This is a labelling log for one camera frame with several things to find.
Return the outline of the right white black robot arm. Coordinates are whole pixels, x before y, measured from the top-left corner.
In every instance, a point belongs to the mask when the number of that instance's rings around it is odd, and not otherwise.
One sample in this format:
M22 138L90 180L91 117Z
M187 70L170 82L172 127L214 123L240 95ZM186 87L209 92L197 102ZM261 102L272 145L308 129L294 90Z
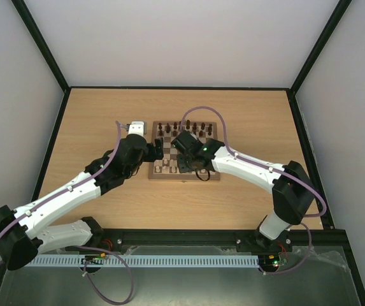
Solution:
M278 243L278 237L291 226L301 224L315 196L308 190L310 179L304 168L291 161L270 163L233 151L224 142L210 139L201 142L188 131L172 142L177 152L180 172L219 172L255 184L273 197L273 211L257 228L257 245L265 250Z

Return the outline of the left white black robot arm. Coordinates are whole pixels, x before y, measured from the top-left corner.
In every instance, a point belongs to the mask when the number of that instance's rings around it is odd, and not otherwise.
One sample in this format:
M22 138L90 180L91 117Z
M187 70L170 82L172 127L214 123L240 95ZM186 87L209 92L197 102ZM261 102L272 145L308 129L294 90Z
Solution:
M15 209L0 207L0 257L7 270L18 270L37 255L63 247L94 247L103 234L91 217L62 226L54 221L83 203L121 186L143 163L162 159L163 140L148 143L131 133L114 149L93 160L75 178L48 195Z

